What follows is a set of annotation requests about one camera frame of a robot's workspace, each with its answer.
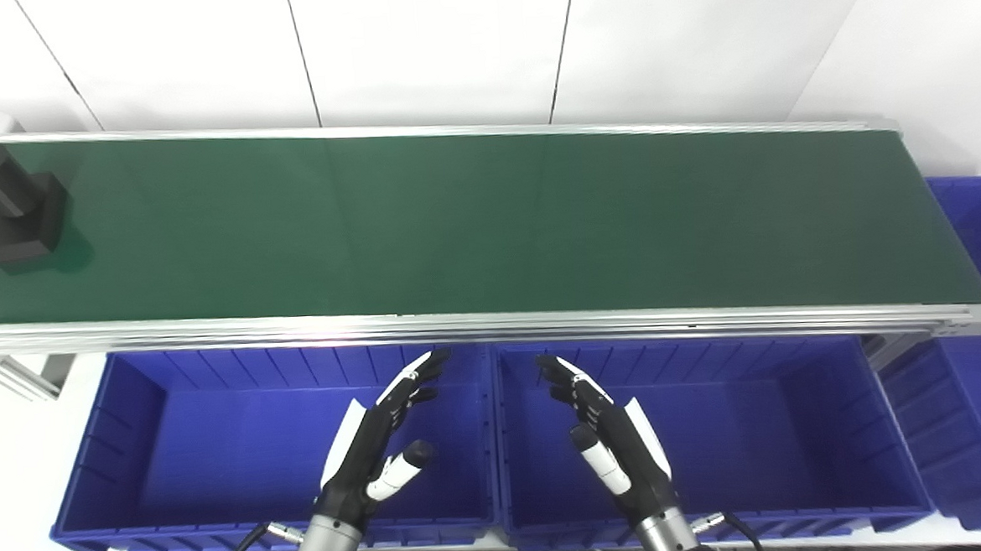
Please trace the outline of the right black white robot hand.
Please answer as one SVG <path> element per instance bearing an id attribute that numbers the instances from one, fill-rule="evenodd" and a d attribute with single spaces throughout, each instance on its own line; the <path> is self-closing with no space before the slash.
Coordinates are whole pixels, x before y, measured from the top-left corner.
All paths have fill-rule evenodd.
<path id="1" fill-rule="evenodd" d="M 620 406 L 584 370 L 560 356 L 534 361 L 551 398 L 576 417 L 569 440 L 588 463 L 631 528 L 678 509 L 672 467 L 638 399 Z"/>

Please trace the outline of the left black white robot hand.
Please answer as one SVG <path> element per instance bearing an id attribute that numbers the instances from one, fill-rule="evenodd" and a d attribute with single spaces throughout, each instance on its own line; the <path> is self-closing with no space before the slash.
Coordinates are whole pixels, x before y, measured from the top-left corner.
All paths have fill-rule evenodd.
<path id="1" fill-rule="evenodd" d="M 401 369 L 370 407 L 350 403 L 324 461 L 315 516 L 335 528 L 345 525 L 366 533 L 379 504 L 428 466 L 436 449 L 422 439 L 397 454 L 385 452 L 408 410 L 438 396 L 431 382 L 451 355 L 448 347 L 425 352 Z"/>

